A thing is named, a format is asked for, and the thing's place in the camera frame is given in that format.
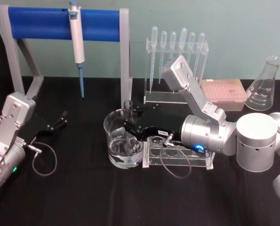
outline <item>gray cable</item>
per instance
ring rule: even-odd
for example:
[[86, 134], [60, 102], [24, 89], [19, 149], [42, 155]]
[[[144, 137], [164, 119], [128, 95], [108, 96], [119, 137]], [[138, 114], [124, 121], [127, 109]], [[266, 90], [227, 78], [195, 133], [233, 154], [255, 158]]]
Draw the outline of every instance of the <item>gray cable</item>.
[[185, 175], [185, 176], [178, 176], [178, 175], [175, 175], [173, 172], [171, 172], [165, 165], [164, 165], [164, 163], [163, 163], [163, 160], [162, 160], [162, 157], [161, 157], [161, 155], [163, 154], [163, 146], [161, 146], [161, 150], [160, 150], [160, 161], [161, 161], [161, 163], [162, 163], [162, 165], [164, 166], [164, 168], [167, 170], [167, 172], [169, 172], [171, 175], [173, 175], [175, 178], [178, 178], [178, 179], [185, 179], [186, 177], [188, 177], [189, 175], [190, 175], [190, 173], [191, 173], [191, 164], [190, 164], [190, 162], [189, 162], [189, 159], [187, 158], [187, 156], [184, 154], [184, 152], [180, 149], [180, 148], [178, 148], [178, 146], [174, 146], [175, 148], [177, 148], [177, 150], [179, 151], [179, 152], [181, 152], [181, 154], [184, 156], [184, 158], [186, 159], [186, 161], [187, 161], [187, 163], [188, 163], [188, 165], [189, 165], [189, 172], [188, 172], [188, 174], [187, 175]]
[[37, 153], [35, 154], [35, 156], [34, 156], [34, 158], [33, 158], [33, 160], [32, 160], [32, 169], [34, 170], [34, 172], [35, 172], [36, 174], [38, 174], [38, 175], [40, 175], [40, 176], [42, 176], [42, 177], [50, 176], [52, 173], [55, 172], [56, 167], [57, 167], [57, 156], [56, 156], [55, 151], [53, 150], [52, 147], [50, 147], [49, 145], [47, 145], [47, 144], [45, 144], [45, 143], [42, 143], [42, 142], [34, 142], [33, 144], [36, 144], [36, 145], [44, 145], [44, 146], [46, 146], [47, 148], [49, 148], [49, 149], [52, 151], [52, 153], [54, 154], [54, 157], [55, 157], [55, 166], [54, 166], [54, 169], [52, 170], [52, 172], [47, 173], [47, 174], [42, 174], [42, 173], [40, 173], [40, 172], [37, 171], [37, 170], [35, 169], [35, 167], [34, 167], [34, 162], [35, 162], [35, 159], [36, 159], [36, 157], [37, 157], [37, 155], [38, 155]]

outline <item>beaker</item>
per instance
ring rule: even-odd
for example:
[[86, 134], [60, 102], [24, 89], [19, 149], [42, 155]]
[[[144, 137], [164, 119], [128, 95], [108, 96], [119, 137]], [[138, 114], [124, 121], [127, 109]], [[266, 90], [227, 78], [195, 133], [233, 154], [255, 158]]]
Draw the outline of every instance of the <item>beaker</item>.
[[131, 119], [132, 102], [126, 102], [124, 109], [111, 112], [104, 119], [107, 134], [108, 157], [118, 168], [128, 169], [137, 166], [143, 158], [143, 142], [125, 131], [124, 120]]
[[278, 56], [268, 56], [266, 65], [257, 79], [246, 91], [245, 105], [253, 110], [265, 111], [272, 107], [275, 87], [275, 75], [280, 66]]

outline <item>erlenmeyer flask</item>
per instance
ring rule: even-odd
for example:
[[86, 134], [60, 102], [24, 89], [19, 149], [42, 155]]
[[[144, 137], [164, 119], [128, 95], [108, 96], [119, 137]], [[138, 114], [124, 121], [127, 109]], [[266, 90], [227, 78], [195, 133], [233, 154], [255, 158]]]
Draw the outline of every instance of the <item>erlenmeyer flask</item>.
[[273, 105], [275, 75], [280, 66], [278, 56], [268, 56], [262, 73], [247, 89], [246, 106], [257, 111], [268, 110]]

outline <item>light blue wall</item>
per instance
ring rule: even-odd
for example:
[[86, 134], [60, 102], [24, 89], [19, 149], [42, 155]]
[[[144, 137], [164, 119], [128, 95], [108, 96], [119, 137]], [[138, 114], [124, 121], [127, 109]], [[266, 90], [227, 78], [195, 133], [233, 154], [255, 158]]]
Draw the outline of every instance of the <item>light blue wall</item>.
[[[0, 0], [12, 6], [67, 8], [68, 0]], [[130, 9], [132, 73], [143, 77], [151, 27], [204, 32], [209, 56], [204, 78], [254, 79], [269, 54], [280, 56], [280, 0], [80, 0], [83, 8]], [[77, 76], [72, 44], [28, 40], [45, 76]], [[119, 45], [86, 42], [85, 77], [119, 77]], [[26, 63], [22, 72], [30, 75]]]

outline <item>blue cylindrical bar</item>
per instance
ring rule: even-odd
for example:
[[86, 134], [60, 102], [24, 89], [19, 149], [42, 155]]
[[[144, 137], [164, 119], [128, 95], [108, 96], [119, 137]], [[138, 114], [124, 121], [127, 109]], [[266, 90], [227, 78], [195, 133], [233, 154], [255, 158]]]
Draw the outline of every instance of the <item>blue cylindrical bar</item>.
[[[15, 39], [71, 39], [66, 8], [8, 8]], [[119, 41], [119, 11], [82, 9], [83, 40]]]

